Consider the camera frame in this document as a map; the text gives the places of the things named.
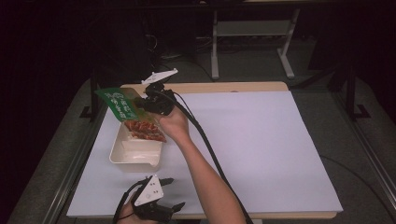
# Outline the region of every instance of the white tabletop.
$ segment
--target white tabletop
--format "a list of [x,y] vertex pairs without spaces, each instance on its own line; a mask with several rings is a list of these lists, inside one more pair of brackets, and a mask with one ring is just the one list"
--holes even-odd
[[[343,210],[289,91],[181,95],[252,218],[334,217]],[[153,175],[124,173],[110,162],[119,127],[107,110],[67,212],[69,217],[112,217],[123,192]],[[193,125],[190,129],[194,142],[213,165],[201,136]],[[186,202],[174,218],[205,217],[187,164],[169,138],[156,175],[175,179],[163,187],[159,204]]]

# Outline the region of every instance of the skin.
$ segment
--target skin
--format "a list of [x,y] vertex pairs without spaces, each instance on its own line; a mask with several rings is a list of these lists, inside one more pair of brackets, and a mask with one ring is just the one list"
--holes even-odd
[[[246,223],[235,196],[192,142],[189,123],[184,114],[175,107],[168,116],[157,114],[152,114],[152,116],[180,148],[189,166],[198,198],[209,222],[216,224]],[[132,213],[132,206],[129,203],[124,207],[121,217]],[[120,220],[119,223],[151,224],[156,222],[143,221],[136,216],[131,216]]]

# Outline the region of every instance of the wooden table edge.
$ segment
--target wooden table edge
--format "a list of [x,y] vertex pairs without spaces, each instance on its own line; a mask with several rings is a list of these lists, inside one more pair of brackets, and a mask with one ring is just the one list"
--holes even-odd
[[[276,213],[249,213],[251,219],[331,219],[337,212],[276,212]],[[113,218],[113,216],[70,216],[76,218]],[[187,215],[174,213],[172,219],[206,219],[205,214]]]
[[[177,93],[205,93],[231,91],[288,91],[284,82],[209,82],[209,83],[165,83],[166,90]],[[122,88],[133,88],[143,94],[147,85],[126,84]]]

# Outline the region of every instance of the black wire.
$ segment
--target black wire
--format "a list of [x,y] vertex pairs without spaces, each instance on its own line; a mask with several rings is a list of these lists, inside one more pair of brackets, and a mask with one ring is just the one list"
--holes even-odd
[[370,191],[375,195],[375,197],[379,200],[379,202],[381,203],[381,205],[384,207],[384,209],[387,211],[390,219],[392,220],[393,223],[396,224],[396,219],[393,216],[393,214],[390,212],[390,210],[388,209],[388,207],[385,205],[384,201],[382,201],[382,199],[380,198],[380,196],[378,195],[378,193],[375,192],[375,190],[373,189],[373,187],[370,186],[369,183],[367,183],[367,181],[365,181],[363,179],[363,177],[361,177],[360,175],[358,175],[356,172],[354,172],[353,170],[349,169],[347,166],[345,166],[343,163],[336,161],[334,159],[331,159],[329,157],[323,156],[323,155],[319,155],[321,158],[328,160],[328,161],[332,161],[333,163],[341,166],[342,168],[344,168],[345,170],[347,170],[348,172],[350,172],[351,174],[353,174],[354,176],[356,176],[367,188],[370,189]]
[[125,201],[128,198],[128,195],[131,192],[131,190],[136,188],[136,186],[138,186],[138,185],[144,184],[145,181],[147,181],[147,180],[141,180],[141,181],[133,184],[127,191],[125,191],[125,193],[123,193],[122,198],[121,198],[121,200],[119,202],[119,206],[117,206],[116,214],[114,214],[114,217],[113,217],[113,224],[116,224],[120,219],[126,218],[126,217],[119,218],[121,208],[124,206]]
[[227,177],[225,176],[225,174],[224,174],[224,172],[223,172],[223,170],[222,170],[222,168],[221,168],[221,166],[220,166],[220,164],[219,164],[218,158],[216,157],[216,154],[215,154],[215,152],[213,151],[213,148],[212,148],[212,146],[210,145],[210,142],[209,142],[209,140],[207,139],[207,137],[206,137],[206,135],[205,135],[205,132],[204,132],[204,130],[202,129],[201,125],[199,124],[198,120],[196,120],[196,119],[189,113],[189,111],[187,111],[186,108],[184,108],[183,105],[181,105],[178,101],[175,101],[174,99],[172,99],[171,97],[167,96],[166,94],[164,94],[164,93],[162,93],[162,92],[160,92],[160,91],[151,91],[151,92],[158,93],[158,94],[164,96],[166,99],[168,99],[168,100],[170,100],[171,102],[173,102],[173,103],[175,104],[175,106],[177,106],[177,107],[181,110],[181,112],[183,112],[183,114],[185,114],[186,117],[187,117],[187,118],[191,121],[191,123],[195,126],[195,128],[198,130],[199,134],[202,136],[202,138],[203,138],[203,140],[204,140],[204,142],[205,142],[205,144],[206,144],[206,147],[207,147],[207,149],[208,149],[208,151],[209,151],[209,153],[210,153],[210,156],[212,157],[212,160],[213,160],[213,162],[215,163],[216,168],[217,168],[218,171],[219,171],[220,177],[221,177],[221,178],[223,179],[223,181],[227,184],[227,186],[228,186],[228,187],[230,188],[230,190],[233,192],[233,195],[235,196],[235,198],[238,200],[239,205],[241,206],[242,212],[244,213],[244,216],[245,216],[245,219],[246,219],[247,224],[253,224],[253,221],[251,220],[250,216],[248,215],[248,212],[247,212],[245,206],[244,206],[244,205],[242,204],[242,202],[239,200],[239,198],[238,198],[238,196],[236,195],[235,191],[233,190],[233,188],[231,187],[230,183],[228,182]]
[[119,217],[119,220],[121,220],[121,219],[125,219],[125,218],[127,218],[127,217],[130,217],[130,216],[132,216],[134,213],[131,213],[131,214],[129,214],[128,216],[125,216],[125,217]]
[[181,101],[183,101],[183,104],[187,107],[187,109],[189,110],[190,115],[195,119],[195,116],[192,114],[192,111],[190,110],[189,106],[186,104],[186,102],[184,101],[183,97],[181,97],[180,94],[178,94],[177,92],[174,92],[175,95],[177,95]]

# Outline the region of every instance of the food container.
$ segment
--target food container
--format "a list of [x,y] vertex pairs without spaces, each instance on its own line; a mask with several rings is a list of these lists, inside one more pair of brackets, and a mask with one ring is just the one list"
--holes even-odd
[[155,173],[160,169],[162,146],[160,141],[132,138],[121,123],[109,158],[126,173]]

